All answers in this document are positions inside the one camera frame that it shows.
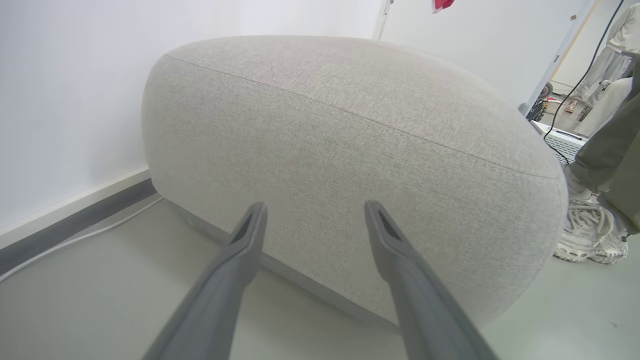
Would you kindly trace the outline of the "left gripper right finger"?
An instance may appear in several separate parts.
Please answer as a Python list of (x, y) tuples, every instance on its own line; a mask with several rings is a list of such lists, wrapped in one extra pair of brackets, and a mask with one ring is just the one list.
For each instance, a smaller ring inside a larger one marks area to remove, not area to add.
[(498, 360), (382, 203), (365, 202), (375, 266), (390, 288), (408, 360)]

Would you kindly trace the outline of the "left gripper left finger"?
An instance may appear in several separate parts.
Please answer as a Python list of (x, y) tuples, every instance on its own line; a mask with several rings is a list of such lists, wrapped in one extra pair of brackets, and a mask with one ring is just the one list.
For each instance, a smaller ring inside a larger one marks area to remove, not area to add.
[(243, 292), (258, 273), (268, 210), (256, 202), (206, 266), (142, 360), (229, 360)]

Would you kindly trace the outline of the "light grey fabric sofa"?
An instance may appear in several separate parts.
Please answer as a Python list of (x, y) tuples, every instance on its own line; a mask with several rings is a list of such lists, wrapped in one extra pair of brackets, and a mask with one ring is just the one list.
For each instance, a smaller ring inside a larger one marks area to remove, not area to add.
[(484, 80), (370, 39), (240, 36), (162, 55), (141, 131), (151, 182), (218, 237), (268, 207), (263, 264), (396, 330), (364, 205), (384, 205), (484, 326), (551, 259), (567, 211), (553, 151)]

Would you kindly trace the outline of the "white chunky sneaker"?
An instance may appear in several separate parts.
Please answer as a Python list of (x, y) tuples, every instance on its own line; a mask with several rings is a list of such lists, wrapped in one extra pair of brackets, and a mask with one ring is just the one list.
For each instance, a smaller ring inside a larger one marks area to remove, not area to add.
[(570, 198), (564, 228), (553, 255), (567, 262), (613, 265), (626, 259), (629, 231), (599, 203)]

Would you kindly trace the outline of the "white perforated panel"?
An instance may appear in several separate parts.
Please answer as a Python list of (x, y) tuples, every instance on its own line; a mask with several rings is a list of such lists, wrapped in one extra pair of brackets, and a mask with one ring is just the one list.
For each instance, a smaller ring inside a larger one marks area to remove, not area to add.
[(547, 145), (555, 151), (560, 164), (573, 163), (580, 149), (588, 141), (587, 137), (556, 129), (539, 121), (532, 120), (530, 124), (544, 137)]

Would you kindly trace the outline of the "olive trouser leg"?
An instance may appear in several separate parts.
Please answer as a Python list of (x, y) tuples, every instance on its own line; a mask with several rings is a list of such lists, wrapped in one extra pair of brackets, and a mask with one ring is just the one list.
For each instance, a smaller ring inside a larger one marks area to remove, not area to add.
[(631, 90), (613, 117), (564, 167), (570, 198), (599, 203), (630, 235), (640, 234), (640, 54), (631, 54)]

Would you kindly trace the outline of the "person in beige clothes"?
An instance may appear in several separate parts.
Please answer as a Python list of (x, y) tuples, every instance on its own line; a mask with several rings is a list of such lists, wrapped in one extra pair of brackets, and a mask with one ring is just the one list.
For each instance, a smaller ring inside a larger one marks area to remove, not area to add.
[(610, 29), (604, 49), (581, 80), (573, 95), (590, 106), (588, 114), (574, 128), (591, 137), (610, 121), (630, 94), (629, 75), (633, 59), (640, 54), (640, 2), (631, 5)]

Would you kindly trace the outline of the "white metal frame post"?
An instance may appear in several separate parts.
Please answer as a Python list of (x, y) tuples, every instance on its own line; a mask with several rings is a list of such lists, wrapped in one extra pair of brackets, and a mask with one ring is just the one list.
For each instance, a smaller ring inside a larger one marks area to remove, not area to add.
[(518, 111), (521, 112), (522, 116), (526, 116), (531, 111), (535, 102), (537, 102), (538, 96), (542, 92), (542, 89), (557, 72), (560, 64), (562, 64), (570, 48), (576, 41), (576, 38), (578, 38), (578, 35), (582, 31), (585, 22), (591, 16), (591, 13), (594, 11), (594, 7), (598, 2), (599, 0), (584, 0), (580, 11), (578, 12), (578, 14), (576, 14), (576, 16), (574, 16), (574, 19), (571, 20), (571, 27), (569, 28), (567, 34), (564, 35), (560, 47), (553, 55), (550, 64), (547, 66), (540, 81), (535, 86), (532, 95), (530, 96), (528, 101), (526, 101), (526, 103), (522, 103), (521, 105), (519, 105)]
[(394, 0), (382, 0), (371, 39), (381, 41)]

